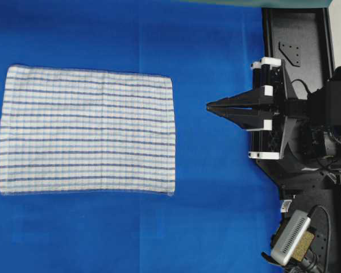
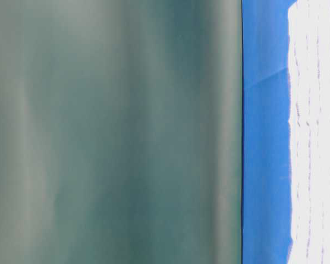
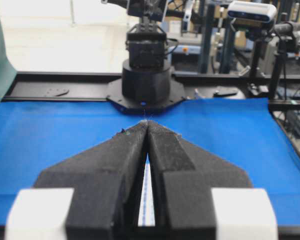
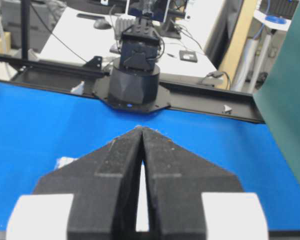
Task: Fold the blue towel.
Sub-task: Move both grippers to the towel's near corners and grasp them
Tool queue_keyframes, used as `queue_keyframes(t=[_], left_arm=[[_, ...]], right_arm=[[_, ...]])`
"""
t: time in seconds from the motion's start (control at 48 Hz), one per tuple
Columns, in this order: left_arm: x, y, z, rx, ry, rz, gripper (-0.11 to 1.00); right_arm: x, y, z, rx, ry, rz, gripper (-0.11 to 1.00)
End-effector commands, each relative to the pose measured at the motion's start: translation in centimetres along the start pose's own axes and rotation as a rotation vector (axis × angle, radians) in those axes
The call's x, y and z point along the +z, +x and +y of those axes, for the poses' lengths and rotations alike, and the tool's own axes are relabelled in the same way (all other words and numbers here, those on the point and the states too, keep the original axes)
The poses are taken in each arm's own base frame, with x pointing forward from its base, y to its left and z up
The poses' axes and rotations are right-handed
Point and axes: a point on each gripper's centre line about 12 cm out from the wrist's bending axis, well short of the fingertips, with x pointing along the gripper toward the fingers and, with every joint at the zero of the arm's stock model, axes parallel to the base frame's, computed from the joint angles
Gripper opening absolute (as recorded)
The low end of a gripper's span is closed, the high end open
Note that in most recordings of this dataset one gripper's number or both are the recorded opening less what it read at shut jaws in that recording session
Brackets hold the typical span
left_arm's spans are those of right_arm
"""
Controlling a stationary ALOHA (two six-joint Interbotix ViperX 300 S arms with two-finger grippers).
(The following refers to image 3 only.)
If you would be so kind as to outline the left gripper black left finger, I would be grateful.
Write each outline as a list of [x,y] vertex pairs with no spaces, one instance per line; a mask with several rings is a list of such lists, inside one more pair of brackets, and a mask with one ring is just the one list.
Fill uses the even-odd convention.
[[148,122],[52,165],[22,189],[8,214],[7,240],[112,240],[145,161]]

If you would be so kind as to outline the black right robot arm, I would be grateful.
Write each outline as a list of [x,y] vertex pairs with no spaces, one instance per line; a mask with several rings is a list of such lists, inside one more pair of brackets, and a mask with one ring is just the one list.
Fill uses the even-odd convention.
[[126,9],[139,22],[126,33],[128,59],[122,63],[121,78],[107,85],[106,99],[126,113],[158,113],[185,97],[184,85],[173,79],[168,62],[170,38],[159,26],[166,16],[166,0],[103,0]]

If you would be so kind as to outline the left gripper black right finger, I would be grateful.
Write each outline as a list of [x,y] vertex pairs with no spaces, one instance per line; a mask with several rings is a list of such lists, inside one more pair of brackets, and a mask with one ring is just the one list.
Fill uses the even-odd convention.
[[276,240],[262,188],[240,167],[147,123],[155,220],[168,240]]

